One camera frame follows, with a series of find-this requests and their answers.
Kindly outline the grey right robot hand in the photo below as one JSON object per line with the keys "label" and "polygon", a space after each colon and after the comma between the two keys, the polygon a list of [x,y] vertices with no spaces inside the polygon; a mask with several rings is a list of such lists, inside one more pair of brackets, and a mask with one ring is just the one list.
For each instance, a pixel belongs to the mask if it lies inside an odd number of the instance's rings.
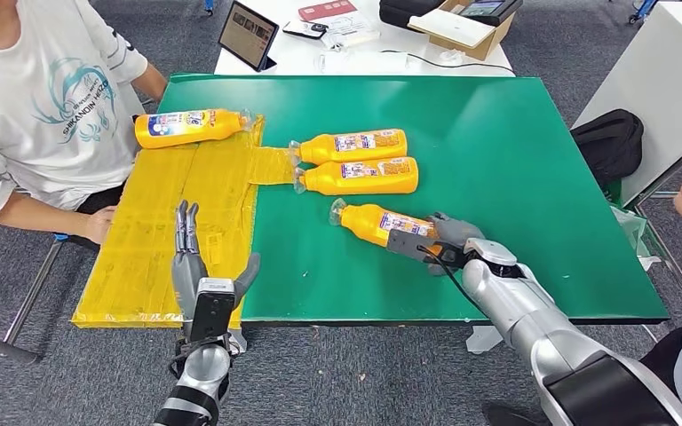
{"label": "grey right robot hand", "polygon": [[433,223],[437,234],[436,245],[430,247],[433,253],[438,253],[444,249],[443,245],[446,245],[447,251],[452,246],[453,252],[463,254],[464,245],[468,239],[484,237],[483,232],[476,225],[449,217],[442,212],[434,212],[426,220]]}

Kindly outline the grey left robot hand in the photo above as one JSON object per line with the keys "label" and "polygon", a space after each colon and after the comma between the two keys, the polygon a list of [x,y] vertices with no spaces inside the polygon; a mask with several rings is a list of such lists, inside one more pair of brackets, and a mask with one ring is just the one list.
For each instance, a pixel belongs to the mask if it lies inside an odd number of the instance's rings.
{"label": "grey left robot hand", "polygon": [[[199,281],[203,277],[208,277],[196,235],[198,210],[197,202],[190,205],[187,200],[183,200],[176,208],[175,253],[171,262],[171,277],[178,307],[183,316],[182,326],[192,324]],[[251,253],[244,271],[234,281],[234,307],[241,304],[254,279],[257,278],[260,265],[261,255]]]}

